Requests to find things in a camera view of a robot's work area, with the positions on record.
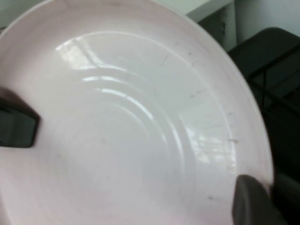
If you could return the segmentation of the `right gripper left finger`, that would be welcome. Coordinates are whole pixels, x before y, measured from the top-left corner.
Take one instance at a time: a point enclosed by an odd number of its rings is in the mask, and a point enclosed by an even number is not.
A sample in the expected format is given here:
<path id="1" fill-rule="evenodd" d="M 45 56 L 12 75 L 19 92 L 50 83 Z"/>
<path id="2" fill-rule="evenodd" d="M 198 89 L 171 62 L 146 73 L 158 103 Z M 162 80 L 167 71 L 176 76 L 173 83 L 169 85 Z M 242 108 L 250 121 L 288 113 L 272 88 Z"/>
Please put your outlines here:
<path id="1" fill-rule="evenodd" d="M 234 225 L 285 224 L 263 185 L 249 175 L 240 175 L 236 179 L 232 221 Z"/>

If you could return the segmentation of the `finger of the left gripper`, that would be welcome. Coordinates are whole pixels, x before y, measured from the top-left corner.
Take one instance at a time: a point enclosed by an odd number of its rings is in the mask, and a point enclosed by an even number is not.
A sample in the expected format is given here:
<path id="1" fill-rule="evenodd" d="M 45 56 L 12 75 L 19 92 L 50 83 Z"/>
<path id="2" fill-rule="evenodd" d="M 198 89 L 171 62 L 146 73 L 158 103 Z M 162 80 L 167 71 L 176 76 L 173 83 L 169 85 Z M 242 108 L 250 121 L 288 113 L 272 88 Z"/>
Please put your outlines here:
<path id="1" fill-rule="evenodd" d="M 0 88 L 0 145 L 31 148 L 39 126 L 39 115 L 17 94 Z"/>

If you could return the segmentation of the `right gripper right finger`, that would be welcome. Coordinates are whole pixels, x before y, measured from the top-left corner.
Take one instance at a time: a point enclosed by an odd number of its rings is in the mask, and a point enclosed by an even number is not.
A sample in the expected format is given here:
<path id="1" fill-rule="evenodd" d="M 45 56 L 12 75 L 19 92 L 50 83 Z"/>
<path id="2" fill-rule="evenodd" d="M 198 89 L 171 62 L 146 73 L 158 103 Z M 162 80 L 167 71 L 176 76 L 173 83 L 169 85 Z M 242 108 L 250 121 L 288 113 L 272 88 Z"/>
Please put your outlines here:
<path id="1" fill-rule="evenodd" d="M 273 202 L 289 225 L 300 224 L 300 183 L 289 176 L 277 175 Z"/>

